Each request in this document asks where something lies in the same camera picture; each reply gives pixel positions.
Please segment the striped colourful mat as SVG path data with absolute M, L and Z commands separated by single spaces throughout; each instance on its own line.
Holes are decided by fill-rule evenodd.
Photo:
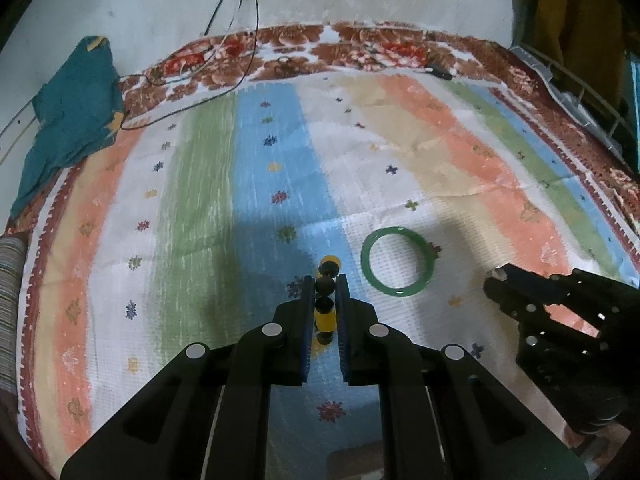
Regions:
M 563 442 L 488 270 L 639 281 L 639 188 L 536 94 L 397 72 L 256 84 L 65 170 L 32 220 L 21 430 L 59 474 L 187 344 L 268 322 L 320 260 L 427 347 L 460 344 Z

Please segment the green jade bangle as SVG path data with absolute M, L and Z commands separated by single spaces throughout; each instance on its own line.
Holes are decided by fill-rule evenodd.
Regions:
M 437 257 L 437 250 L 421 234 L 405 226 L 388 226 L 364 239 L 360 269 L 377 292 L 408 298 L 426 289 L 434 275 Z

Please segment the teal cloth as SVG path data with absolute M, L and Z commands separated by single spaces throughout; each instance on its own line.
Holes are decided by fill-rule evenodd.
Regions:
M 26 154 L 10 209 L 16 219 L 58 170 L 70 168 L 115 142 L 124 120 L 108 40 L 82 38 L 65 63 L 32 99 L 39 130 Z

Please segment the black charger plug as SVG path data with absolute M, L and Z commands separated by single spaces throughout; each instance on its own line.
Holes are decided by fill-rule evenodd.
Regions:
M 437 64 L 428 63 L 424 67 L 425 73 L 430 74 L 436 78 L 442 80 L 453 80 L 454 74 L 450 72 L 450 70 L 446 70 L 446 68 L 440 67 Z

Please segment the mustard hanging garment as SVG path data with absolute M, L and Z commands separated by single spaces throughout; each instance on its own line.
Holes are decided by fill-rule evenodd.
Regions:
M 528 44 L 620 106 L 625 39 L 618 0 L 536 0 Z

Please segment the grey striped pillow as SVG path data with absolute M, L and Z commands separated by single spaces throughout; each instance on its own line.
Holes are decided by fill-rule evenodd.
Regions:
M 2 237 L 0 250 L 1 390 L 12 396 L 17 393 L 17 311 L 26 252 L 27 247 L 23 237 Z

